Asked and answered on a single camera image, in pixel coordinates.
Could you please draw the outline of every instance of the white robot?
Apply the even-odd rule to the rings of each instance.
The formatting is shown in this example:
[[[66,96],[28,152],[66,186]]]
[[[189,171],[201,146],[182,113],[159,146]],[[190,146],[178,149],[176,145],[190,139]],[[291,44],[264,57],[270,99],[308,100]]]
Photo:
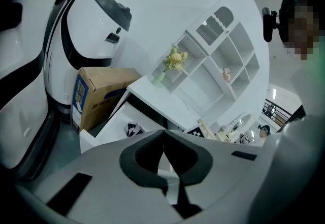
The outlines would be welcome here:
[[[109,66],[131,18],[115,0],[56,0],[43,45],[44,80],[63,120],[70,121],[78,70]]]
[[[30,179],[57,127],[43,76],[42,43],[55,0],[3,0],[0,29],[0,164]]]

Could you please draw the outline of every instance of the flower bouquet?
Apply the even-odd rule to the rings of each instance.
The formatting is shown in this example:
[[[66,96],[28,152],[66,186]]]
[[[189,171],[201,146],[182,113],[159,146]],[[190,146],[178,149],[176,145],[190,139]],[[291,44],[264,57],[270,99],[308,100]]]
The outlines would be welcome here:
[[[166,75],[166,71],[168,70],[181,70],[183,69],[183,65],[186,63],[188,53],[187,52],[179,52],[178,46],[172,45],[170,54],[164,60],[165,69],[162,73],[160,73],[157,77],[154,78],[152,83],[154,85],[159,84]]]

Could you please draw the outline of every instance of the black slot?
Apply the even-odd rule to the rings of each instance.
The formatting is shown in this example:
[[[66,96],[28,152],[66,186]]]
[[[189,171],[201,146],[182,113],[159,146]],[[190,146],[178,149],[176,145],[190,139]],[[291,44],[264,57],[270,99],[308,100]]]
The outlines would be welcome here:
[[[88,185],[92,176],[77,173],[48,203],[51,209],[66,216],[83,190]]]
[[[257,157],[256,154],[245,153],[245,152],[240,152],[240,151],[235,151],[232,153],[232,155],[243,158],[243,159],[251,160],[251,161],[254,161],[255,158]]]

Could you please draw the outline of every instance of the railing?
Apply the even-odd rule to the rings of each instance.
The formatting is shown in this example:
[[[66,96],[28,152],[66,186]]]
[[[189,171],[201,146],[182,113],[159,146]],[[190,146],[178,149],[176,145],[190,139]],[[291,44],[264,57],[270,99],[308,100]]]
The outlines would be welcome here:
[[[283,126],[292,116],[288,111],[274,104],[272,101],[265,99],[262,113],[276,122],[279,126]]]

